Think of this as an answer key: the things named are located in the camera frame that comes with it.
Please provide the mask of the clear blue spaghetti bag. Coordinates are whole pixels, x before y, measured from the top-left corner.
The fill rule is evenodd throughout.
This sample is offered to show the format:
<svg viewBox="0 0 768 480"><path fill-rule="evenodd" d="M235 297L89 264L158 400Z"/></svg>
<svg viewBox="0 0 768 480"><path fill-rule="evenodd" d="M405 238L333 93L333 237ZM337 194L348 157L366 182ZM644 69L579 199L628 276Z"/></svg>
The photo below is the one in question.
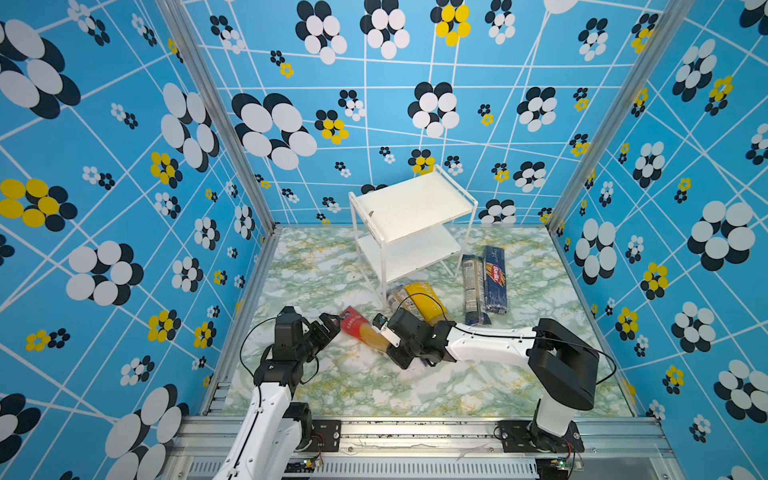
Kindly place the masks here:
<svg viewBox="0 0 768 480"><path fill-rule="evenodd" d="M421 312L404 287L392 289L387 295L387 301L392 311L405 309L418 319L423 320Z"/></svg>

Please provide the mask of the red spaghetti bag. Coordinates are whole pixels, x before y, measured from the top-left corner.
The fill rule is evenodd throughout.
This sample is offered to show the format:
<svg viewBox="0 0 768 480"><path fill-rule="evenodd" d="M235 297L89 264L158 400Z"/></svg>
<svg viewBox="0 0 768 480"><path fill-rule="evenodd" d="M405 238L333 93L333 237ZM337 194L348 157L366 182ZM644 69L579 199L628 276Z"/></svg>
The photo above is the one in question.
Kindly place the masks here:
<svg viewBox="0 0 768 480"><path fill-rule="evenodd" d="M390 346L386 338L379 334L371 323L353 307L349 306L340 314L341 330L367 346L385 353Z"/></svg>

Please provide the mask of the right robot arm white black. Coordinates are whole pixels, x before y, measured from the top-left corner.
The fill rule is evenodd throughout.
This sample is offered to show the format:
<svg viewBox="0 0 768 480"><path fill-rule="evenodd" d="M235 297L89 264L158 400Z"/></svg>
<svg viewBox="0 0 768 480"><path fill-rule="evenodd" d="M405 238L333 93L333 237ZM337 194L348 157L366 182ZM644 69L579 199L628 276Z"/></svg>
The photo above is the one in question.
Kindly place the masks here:
<svg viewBox="0 0 768 480"><path fill-rule="evenodd" d="M501 427L507 447L546 453L582 453L583 441L573 421L578 411L594 408L601 352L561 323L541 318L532 328L495 329L443 320L431 326L399 309L373 320L388 342L387 355L401 369L418 358L434 367L441 362L493 362L531 372L544 389L533 419L525 427Z"/></svg>

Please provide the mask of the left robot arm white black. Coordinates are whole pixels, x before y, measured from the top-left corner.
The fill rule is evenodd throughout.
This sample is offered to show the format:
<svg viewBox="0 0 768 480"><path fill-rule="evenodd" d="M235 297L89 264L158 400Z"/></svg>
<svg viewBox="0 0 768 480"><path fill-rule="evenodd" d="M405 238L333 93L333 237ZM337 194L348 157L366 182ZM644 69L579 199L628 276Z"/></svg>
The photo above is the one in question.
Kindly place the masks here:
<svg viewBox="0 0 768 480"><path fill-rule="evenodd" d="M310 322L294 307L275 317L274 341L253 373L249 408L217 479L280 479L295 451L312 439L308 404L296 402L304 365L341 331L337 315Z"/></svg>

